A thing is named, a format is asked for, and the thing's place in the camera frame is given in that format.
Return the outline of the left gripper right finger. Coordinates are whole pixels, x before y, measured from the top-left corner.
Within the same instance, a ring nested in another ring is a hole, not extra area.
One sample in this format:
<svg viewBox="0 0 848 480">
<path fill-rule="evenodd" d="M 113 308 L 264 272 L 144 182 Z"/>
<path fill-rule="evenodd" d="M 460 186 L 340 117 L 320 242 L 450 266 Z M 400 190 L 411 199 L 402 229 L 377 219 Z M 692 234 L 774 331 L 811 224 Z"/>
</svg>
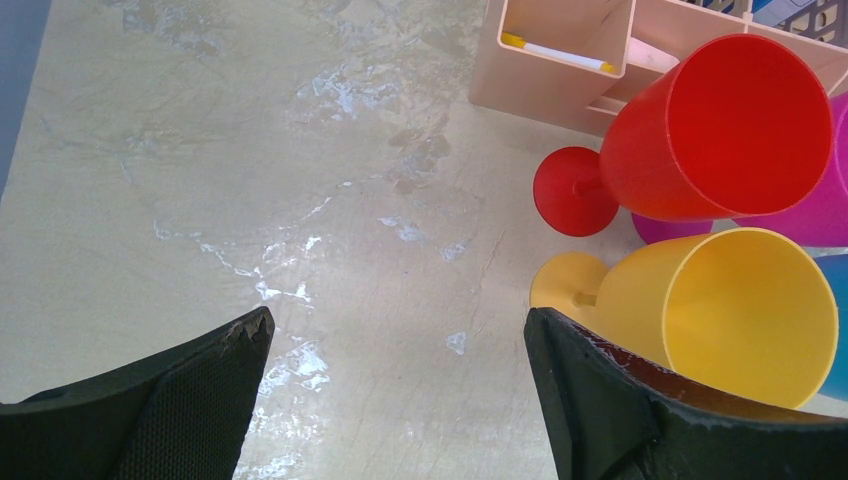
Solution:
<svg viewBox="0 0 848 480">
<path fill-rule="evenodd" d="M 533 308 L 524 340 L 561 479 L 843 479 L 847 422 L 729 394 Z"/>
</svg>

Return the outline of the blue wine glass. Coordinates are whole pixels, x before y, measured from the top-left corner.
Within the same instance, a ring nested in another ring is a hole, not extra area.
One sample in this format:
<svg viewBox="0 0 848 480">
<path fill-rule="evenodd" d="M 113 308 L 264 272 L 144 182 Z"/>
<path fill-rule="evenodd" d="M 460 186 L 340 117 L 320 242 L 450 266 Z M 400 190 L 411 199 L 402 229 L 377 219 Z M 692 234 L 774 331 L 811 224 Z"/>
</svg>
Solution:
<svg viewBox="0 0 848 480">
<path fill-rule="evenodd" d="M 815 258 L 834 294 L 838 310 L 838 342 L 830 373 L 820 389 L 822 395 L 847 400 L 847 255 Z"/>
</svg>

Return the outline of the red wine glass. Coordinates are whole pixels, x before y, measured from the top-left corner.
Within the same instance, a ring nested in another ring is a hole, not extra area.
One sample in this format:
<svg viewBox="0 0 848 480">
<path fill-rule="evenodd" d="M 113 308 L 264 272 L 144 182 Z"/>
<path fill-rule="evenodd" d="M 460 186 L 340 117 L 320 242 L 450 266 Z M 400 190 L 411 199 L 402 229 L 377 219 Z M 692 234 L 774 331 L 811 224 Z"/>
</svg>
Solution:
<svg viewBox="0 0 848 480">
<path fill-rule="evenodd" d="M 828 167 L 828 95 L 789 48 L 754 34 L 711 40 L 631 99 L 601 147 L 565 147 L 532 197 L 556 231 L 586 237 L 620 209 L 664 222 L 781 212 Z"/>
</svg>

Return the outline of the pink wine glass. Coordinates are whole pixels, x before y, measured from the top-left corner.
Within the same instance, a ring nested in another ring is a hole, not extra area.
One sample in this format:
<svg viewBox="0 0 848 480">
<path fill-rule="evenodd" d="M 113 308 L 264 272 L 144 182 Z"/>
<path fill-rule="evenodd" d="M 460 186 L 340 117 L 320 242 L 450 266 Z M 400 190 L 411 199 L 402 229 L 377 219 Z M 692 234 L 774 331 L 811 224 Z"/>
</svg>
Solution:
<svg viewBox="0 0 848 480">
<path fill-rule="evenodd" d="M 633 213 L 647 243 L 706 234 L 717 220 L 775 231 L 804 247 L 847 244 L 844 139 L 847 97 L 819 87 L 752 87 L 696 94 L 674 87 L 660 98 L 647 89 L 615 124 L 638 113 L 658 117 L 645 131 L 649 153 L 670 179 L 703 195 L 716 212 L 675 221 Z"/>
</svg>

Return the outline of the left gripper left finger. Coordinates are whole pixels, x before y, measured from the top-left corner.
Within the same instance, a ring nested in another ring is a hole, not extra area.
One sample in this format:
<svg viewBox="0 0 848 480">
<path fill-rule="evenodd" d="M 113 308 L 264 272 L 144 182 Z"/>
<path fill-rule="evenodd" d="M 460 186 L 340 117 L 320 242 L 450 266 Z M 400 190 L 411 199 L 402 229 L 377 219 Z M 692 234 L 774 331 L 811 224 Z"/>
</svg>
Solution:
<svg viewBox="0 0 848 480">
<path fill-rule="evenodd" d="M 256 308 L 186 343 L 1 407 L 4 479 L 230 479 L 275 331 Z"/>
</svg>

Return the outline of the yellow wine glass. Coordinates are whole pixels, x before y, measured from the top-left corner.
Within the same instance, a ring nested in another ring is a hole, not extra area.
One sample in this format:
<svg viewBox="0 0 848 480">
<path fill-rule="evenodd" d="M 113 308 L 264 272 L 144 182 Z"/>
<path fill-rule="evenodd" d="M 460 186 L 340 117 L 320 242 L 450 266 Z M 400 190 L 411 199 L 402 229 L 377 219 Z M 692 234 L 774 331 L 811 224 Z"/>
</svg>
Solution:
<svg viewBox="0 0 848 480">
<path fill-rule="evenodd" d="M 562 253 L 537 271 L 529 302 L 703 385 L 791 409 L 820 390 L 838 342 L 817 263 L 761 228 L 657 242 L 615 266 Z"/>
</svg>

